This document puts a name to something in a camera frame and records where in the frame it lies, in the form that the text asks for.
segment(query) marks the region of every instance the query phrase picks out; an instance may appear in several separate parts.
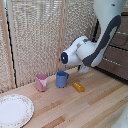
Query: pink cup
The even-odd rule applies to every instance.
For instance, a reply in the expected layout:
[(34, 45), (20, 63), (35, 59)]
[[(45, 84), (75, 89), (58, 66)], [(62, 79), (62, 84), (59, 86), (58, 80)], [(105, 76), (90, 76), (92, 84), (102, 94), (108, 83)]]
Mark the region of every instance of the pink cup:
[(40, 73), (36, 75), (36, 88), (39, 91), (46, 91), (47, 88), (47, 75)]

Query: white plate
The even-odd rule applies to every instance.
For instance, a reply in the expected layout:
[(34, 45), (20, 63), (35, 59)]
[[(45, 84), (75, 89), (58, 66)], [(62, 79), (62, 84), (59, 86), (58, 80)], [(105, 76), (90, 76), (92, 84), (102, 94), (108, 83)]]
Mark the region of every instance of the white plate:
[(20, 128), (34, 112), (32, 101), (23, 95), (12, 94), (0, 98), (0, 128)]

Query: blue cup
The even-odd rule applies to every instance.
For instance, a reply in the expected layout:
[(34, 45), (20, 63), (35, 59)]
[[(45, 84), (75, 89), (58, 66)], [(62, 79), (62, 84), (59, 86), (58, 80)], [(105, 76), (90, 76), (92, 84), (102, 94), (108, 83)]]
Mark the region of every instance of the blue cup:
[(67, 83), (69, 74), (64, 71), (58, 71), (56, 73), (56, 86), (59, 88), (64, 88)]

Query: yellow block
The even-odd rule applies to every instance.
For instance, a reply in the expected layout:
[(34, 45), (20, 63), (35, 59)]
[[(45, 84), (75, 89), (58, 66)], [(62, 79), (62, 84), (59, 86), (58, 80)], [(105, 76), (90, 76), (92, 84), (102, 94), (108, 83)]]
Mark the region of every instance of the yellow block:
[(72, 86), (78, 91), (78, 92), (84, 92), (85, 88), (78, 82), (72, 83)]

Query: cable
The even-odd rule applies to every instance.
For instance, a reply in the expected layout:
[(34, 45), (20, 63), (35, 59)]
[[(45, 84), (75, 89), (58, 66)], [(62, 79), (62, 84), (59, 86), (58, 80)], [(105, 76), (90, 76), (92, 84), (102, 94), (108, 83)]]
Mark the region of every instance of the cable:
[(124, 46), (124, 45), (127, 43), (127, 41), (128, 41), (128, 37), (127, 37), (125, 43), (123, 43), (123, 44), (121, 44), (121, 45), (115, 44), (115, 43), (113, 43), (113, 42), (110, 42), (110, 43), (112, 43), (112, 44), (114, 44), (114, 45), (116, 45), (116, 46)]
[(114, 45), (116, 45), (116, 46), (124, 46), (127, 42), (128, 42), (128, 37), (127, 37), (125, 43), (123, 43), (123, 44), (121, 44), (121, 45), (118, 45), (118, 44), (116, 44), (116, 43), (113, 43), (112, 41), (111, 41), (110, 43), (112, 43), (112, 44), (114, 44)]

